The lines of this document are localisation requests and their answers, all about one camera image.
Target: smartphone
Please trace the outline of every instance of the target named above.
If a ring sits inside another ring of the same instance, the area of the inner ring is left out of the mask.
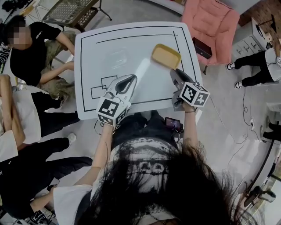
[[[171,128],[171,129],[175,129],[178,132],[180,132],[182,130],[182,124],[180,123],[179,120],[166,117],[165,118],[165,124],[166,124],[167,127]]]

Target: white table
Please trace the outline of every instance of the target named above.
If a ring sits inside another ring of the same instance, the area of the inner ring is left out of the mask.
[[[74,62],[79,118],[96,118],[99,98],[114,79],[127,74],[138,77],[130,113],[172,107],[176,88],[170,69],[151,59],[152,50],[159,43],[180,52],[178,68],[202,84],[194,45],[184,23],[129,23],[77,35]]]

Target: drawer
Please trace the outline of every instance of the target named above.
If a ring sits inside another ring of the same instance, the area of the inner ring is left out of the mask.
[[[257,44],[257,42],[252,36],[245,38],[244,41],[247,43],[247,45],[254,53],[258,53],[261,50],[259,45]]]
[[[243,40],[238,43],[238,46],[245,52],[245,56],[249,56],[254,54],[254,52],[250,49],[247,43]]]
[[[238,46],[238,44],[232,46],[232,54],[235,57],[235,59],[246,56],[244,51]]]

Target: black hair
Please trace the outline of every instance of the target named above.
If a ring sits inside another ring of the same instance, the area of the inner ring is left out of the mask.
[[[14,33],[19,31],[20,27],[25,27],[25,17],[22,15],[16,15],[10,21],[5,24],[1,31],[1,41],[8,45],[10,44],[10,39],[14,38]]]
[[[118,160],[104,169],[100,186],[78,225],[138,224],[144,215],[157,219],[149,210],[155,205],[175,217],[173,224],[257,225],[239,203],[234,204],[231,179],[224,175],[219,180],[205,163],[202,150],[184,145],[180,150],[162,152],[167,176],[162,175],[156,184],[158,190],[154,187],[145,192],[139,191],[144,184],[143,168],[132,172],[130,155],[134,151],[130,145],[120,147]]]

